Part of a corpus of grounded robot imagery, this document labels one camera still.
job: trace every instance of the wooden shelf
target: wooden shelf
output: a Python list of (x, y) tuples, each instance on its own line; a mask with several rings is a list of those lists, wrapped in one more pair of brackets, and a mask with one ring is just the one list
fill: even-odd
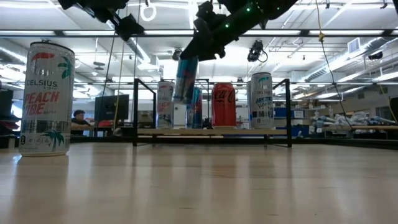
[[(323, 127), (323, 131), (350, 131), (349, 126)], [(398, 130), (398, 126), (353, 126), (353, 130)]]
[(286, 134), (273, 129), (138, 129), (138, 134), (223, 135), (223, 134)]

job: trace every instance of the can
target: can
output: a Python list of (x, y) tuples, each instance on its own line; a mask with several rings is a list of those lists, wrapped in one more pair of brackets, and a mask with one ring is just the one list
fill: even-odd
[(202, 129), (202, 101), (202, 89), (195, 87), (193, 89), (192, 101), (187, 105), (185, 113), (185, 128)]
[(198, 57), (178, 61), (173, 102), (188, 105), (192, 101), (197, 76)]
[(65, 155), (70, 145), (75, 53), (61, 45), (31, 43), (22, 109), (22, 156)]
[(256, 73), (251, 77), (252, 121), (254, 129), (274, 127), (274, 106), (272, 102), (272, 76), (270, 73)]
[(230, 83), (216, 83), (211, 91), (211, 125), (224, 129), (236, 127), (235, 89)]
[(252, 108), (251, 108), (251, 98), (252, 98), (252, 91), (251, 91), (251, 81), (246, 83), (246, 96), (248, 98), (248, 118), (249, 118), (249, 128), (251, 128), (251, 120), (252, 120)]
[(168, 129), (174, 126), (173, 92), (173, 82), (158, 82), (156, 99), (156, 128), (158, 129)]

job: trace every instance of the computer monitor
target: computer monitor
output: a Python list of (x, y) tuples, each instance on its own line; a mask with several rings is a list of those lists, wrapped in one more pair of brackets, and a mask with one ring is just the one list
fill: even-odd
[[(118, 96), (104, 96), (95, 98), (95, 121), (113, 120)], [(129, 119), (129, 95), (119, 95), (117, 120)]]

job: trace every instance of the cable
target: cable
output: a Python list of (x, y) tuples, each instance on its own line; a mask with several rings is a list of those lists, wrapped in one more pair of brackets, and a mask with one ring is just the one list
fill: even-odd
[(116, 37), (116, 31), (113, 34), (113, 38), (112, 38), (112, 46), (111, 46), (111, 51), (109, 53), (109, 60), (108, 60), (108, 67), (106, 69), (106, 76), (105, 76), (105, 83), (104, 83), (104, 89), (102, 90), (102, 96), (101, 96), (101, 101), (99, 103), (99, 113), (98, 113), (98, 122), (96, 123), (96, 129), (98, 130), (98, 126), (100, 125), (100, 118), (101, 118), (101, 108), (102, 108), (102, 104), (103, 104), (103, 99), (104, 99), (104, 95), (105, 95), (105, 88), (106, 88), (106, 83), (108, 82), (108, 75), (109, 75), (109, 68), (111, 66), (111, 59), (112, 59), (112, 52), (113, 52), (113, 45), (114, 45), (114, 39)]
[(258, 61), (261, 62), (261, 63), (266, 63), (268, 61), (268, 54), (267, 54), (267, 52), (265, 50), (262, 50), (262, 52), (267, 56), (267, 58), (264, 61), (262, 61), (260, 59), (258, 59)]
[(320, 15), (320, 12), (319, 12), (318, 0), (315, 0), (315, 4), (317, 5), (317, 14), (318, 14), (319, 42), (321, 42), (321, 44), (322, 44), (322, 51), (323, 51), (323, 54), (325, 56), (326, 63), (328, 64), (328, 68), (329, 68), (330, 75), (331, 75), (331, 80), (333, 82), (333, 86), (336, 89), (337, 96), (338, 96), (338, 101), (340, 102), (341, 109), (343, 110), (344, 118), (347, 121), (347, 123), (348, 123), (349, 127), (351, 128), (351, 130), (353, 130), (353, 127), (352, 127), (351, 123), (348, 121), (347, 114), (346, 114), (346, 111), (345, 111), (344, 106), (343, 106), (343, 102), (341, 101), (341, 95), (340, 95), (340, 92), (338, 91), (337, 84), (335, 82), (335, 76), (333, 75), (333, 72), (331, 71), (329, 60), (328, 60), (328, 56), (326, 55), (326, 51), (325, 51), (325, 46), (323, 45), (323, 39), (325, 38), (325, 35), (322, 33), (321, 15)]
[[(380, 75), (383, 75), (382, 68), (380, 68)], [(394, 118), (394, 121), (396, 122), (396, 124), (398, 124), (397, 118), (396, 118), (396, 116), (394, 115), (394, 112), (392, 111), (392, 108), (391, 108), (390, 99), (389, 99), (388, 96), (384, 93), (384, 90), (383, 90), (383, 87), (382, 87), (381, 84), (379, 84), (379, 87), (380, 87), (380, 90), (381, 90), (383, 96), (384, 96), (384, 97), (386, 98), (386, 100), (387, 100), (387, 105), (388, 105), (388, 107), (390, 108), (390, 113), (391, 113), (392, 117)]]
[(122, 69), (123, 69), (123, 57), (124, 57), (124, 41), (123, 41), (123, 46), (122, 46), (122, 58), (120, 61), (120, 72), (119, 72), (119, 84), (118, 84), (118, 96), (116, 97), (116, 109), (114, 112), (114, 118), (113, 118), (113, 131), (115, 132), (116, 130), (116, 118), (118, 115), (118, 109), (119, 109), (119, 93), (120, 93), (120, 82), (122, 80)]

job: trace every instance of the shelf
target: shelf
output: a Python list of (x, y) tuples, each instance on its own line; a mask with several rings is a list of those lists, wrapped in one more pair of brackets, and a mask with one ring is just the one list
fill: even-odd
[(223, 135), (223, 134), (286, 134), (273, 129), (138, 129), (138, 134)]

